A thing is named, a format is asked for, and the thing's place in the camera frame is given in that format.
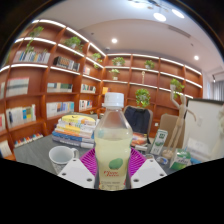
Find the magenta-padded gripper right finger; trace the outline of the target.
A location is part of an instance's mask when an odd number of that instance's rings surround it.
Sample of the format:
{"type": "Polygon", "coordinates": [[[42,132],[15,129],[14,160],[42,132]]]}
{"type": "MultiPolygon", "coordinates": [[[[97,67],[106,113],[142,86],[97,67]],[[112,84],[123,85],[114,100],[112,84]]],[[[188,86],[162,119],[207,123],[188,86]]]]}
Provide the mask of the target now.
{"type": "Polygon", "coordinates": [[[140,188],[166,176],[155,159],[147,159],[140,152],[131,149],[128,175],[132,189],[140,188]]]}

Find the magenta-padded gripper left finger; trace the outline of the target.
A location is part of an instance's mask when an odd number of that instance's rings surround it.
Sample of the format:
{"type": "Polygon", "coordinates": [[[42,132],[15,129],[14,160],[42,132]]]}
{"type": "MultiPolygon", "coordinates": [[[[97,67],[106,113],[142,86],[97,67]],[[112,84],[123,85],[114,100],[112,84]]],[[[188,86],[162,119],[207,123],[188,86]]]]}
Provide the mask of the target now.
{"type": "Polygon", "coordinates": [[[90,149],[80,159],[70,160],[58,176],[81,187],[93,189],[97,176],[95,149],[90,149]]]}

